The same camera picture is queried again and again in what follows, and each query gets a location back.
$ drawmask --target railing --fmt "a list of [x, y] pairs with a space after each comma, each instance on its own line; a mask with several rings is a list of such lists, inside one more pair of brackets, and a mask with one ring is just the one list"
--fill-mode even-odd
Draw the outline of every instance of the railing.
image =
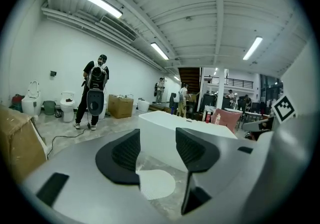
[[[219, 77], [205, 76], [204, 80], [210, 84], [219, 84]], [[253, 84], [254, 82], [251, 82], [251, 81], [237, 80], [237, 79], [231, 79], [231, 78], [225, 78], [224, 83], [225, 85], [235, 86], [240, 88], [247, 88], [247, 89], [252, 89], [254, 85]]]

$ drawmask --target green bin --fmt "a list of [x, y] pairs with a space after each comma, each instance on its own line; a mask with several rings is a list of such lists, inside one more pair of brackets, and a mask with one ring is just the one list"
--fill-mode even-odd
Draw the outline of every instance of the green bin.
[[56, 103], [54, 101], [44, 101], [43, 102], [43, 106], [44, 106], [44, 111], [46, 115], [53, 115], [54, 113], [54, 107], [55, 107]]

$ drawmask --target white table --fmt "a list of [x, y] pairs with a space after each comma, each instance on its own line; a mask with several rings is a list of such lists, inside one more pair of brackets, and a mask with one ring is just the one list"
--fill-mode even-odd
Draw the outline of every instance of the white table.
[[243, 111], [237, 110], [237, 109], [232, 109], [232, 108], [225, 108], [226, 111], [228, 112], [234, 112], [234, 113], [243, 113]]
[[176, 149], [176, 128], [188, 128], [226, 139], [237, 139], [226, 126], [190, 120], [162, 111], [141, 114], [138, 120], [141, 151], [185, 172], [187, 168]]
[[270, 117], [269, 115], [267, 115], [267, 114], [258, 114], [258, 113], [251, 113], [251, 112], [245, 112], [246, 114], [249, 114], [249, 115], [253, 115], [253, 116], [260, 116], [260, 117], [262, 117], [262, 116], [266, 116], [266, 117]]

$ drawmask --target air vent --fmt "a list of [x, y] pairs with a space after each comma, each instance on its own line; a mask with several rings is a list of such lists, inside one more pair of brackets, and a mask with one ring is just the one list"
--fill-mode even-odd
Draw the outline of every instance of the air vent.
[[136, 39], [135, 32], [115, 18], [112, 18], [110, 16], [103, 16], [100, 20], [100, 23], [127, 37], [131, 41], [135, 41]]

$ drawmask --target fluorescent light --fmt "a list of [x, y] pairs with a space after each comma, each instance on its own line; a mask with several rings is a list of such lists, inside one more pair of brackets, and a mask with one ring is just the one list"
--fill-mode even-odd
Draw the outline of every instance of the fluorescent light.
[[157, 43], [152, 42], [150, 45], [164, 58], [164, 60], [168, 60], [169, 59], [167, 57], [167, 55], [159, 48]]
[[246, 53], [246, 55], [244, 56], [244, 60], [248, 60], [249, 57], [251, 57], [251, 55], [254, 53], [254, 51], [257, 49], [257, 47], [259, 46], [259, 44], [262, 41], [262, 37], [257, 36], [256, 39], [254, 40], [254, 43], [252, 44], [252, 46], [249, 48], [248, 52]]
[[116, 18], [119, 18], [122, 16], [122, 12], [117, 10], [114, 6], [110, 5], [109, 3], [105, 2], [104, 0], [87, 0], [92, 2], [93, 4], [96, 4], [100, 8], [104, 9], [105, 11], [109, 12]]

